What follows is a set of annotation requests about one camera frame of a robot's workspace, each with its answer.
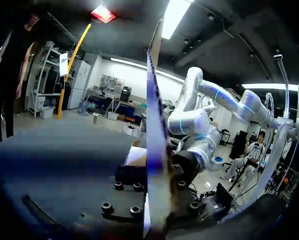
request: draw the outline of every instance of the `cardboard box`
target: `cardboard box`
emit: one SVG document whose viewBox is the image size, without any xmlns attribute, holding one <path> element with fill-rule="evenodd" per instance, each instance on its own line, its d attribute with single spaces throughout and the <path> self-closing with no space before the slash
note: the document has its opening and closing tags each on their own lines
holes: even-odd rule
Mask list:
<svg viewBox="0 0 299 240">
<path fill-rule="evenodd" d="M 125 115 L 122 115 L 122 114 L 119 114 L 118 117 L 117 117 L 117 120 L 119 121 L 125 121 Z"/>
</svg>

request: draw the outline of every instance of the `man sitting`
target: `man sitting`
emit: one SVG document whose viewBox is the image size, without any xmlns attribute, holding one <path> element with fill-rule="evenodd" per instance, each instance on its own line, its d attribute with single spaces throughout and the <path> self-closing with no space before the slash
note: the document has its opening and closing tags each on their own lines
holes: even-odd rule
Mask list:
<svg viewBox="0 0 299 240">
<path fill-rule="evenodd" d="M 245 156 L 245 157 L 239 157 L 234 159 L 227 173 L 224 176 L 221 176 L 220 178 L 225 180 L 229 180 L 233 178 L 236 174 L 236 168 L 243 167 L 248 161 L 248 159 L 253 161 L 254 163 L 259 161 L 261 153 L 265 150 L 263 145 L 264 138 L 265 138 L 265 132 L 260 131 L 256 142 L 253 142 L 250 145 L 247 142 L 244 150 L 244 153 L 248 154 L 247 157 Z M 252 166 L 249 166 L 245 169 L 246 179 L 250 179 L 252 177 L 254 173 L 254 170 L 252 168 L 253 168 Z"/>
</svg>

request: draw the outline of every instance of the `white shirt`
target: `white shirt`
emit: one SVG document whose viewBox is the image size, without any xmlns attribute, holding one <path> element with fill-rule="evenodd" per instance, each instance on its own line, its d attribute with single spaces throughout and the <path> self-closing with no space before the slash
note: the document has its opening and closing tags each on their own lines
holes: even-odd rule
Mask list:
<svg viewBox="0 0 299 240">
<path fill-rule="evenodd" d="M 264 151 L 265 147 L 263 146 L 263 144 L 259 144 L 257 142 L 251 143 L 246 149 L 246 152 L 248 153 L 247 157 L 257 160 L 259 160 L 261 153 L 263 153 Z"/>
</svg>

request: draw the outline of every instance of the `black pants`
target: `black pants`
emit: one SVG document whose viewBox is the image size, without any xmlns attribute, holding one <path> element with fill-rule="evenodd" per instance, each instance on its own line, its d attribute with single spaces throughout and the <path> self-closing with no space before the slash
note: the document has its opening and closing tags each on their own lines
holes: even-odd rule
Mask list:
<svg viewBox="0 0 299 240">
<path fill-rule="evenodd" d="M 1 129 L 1 113 L 2 107 L 5 118 L 6 126 L 6 137 L 9 138 L 14 135 L 14 121 L 13 121 L 13 112 L 14 112 L 14 95 L 0 96 L 0 142 L 2 141 L 2 129 Z"/>
</svg>

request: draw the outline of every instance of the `red light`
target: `red light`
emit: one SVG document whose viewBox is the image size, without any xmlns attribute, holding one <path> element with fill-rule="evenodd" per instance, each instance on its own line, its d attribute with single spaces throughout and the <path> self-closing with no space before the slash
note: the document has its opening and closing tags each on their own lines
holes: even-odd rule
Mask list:
<svg viewBox="0 0 299 240">
<path fill-rule="evenodd" d="M 106 7 L 103 7 L 101 5 L 94 9 L 91 14 L 105 24 L 116 18 L 113 13 L 111 13 Z"/>
</svg>

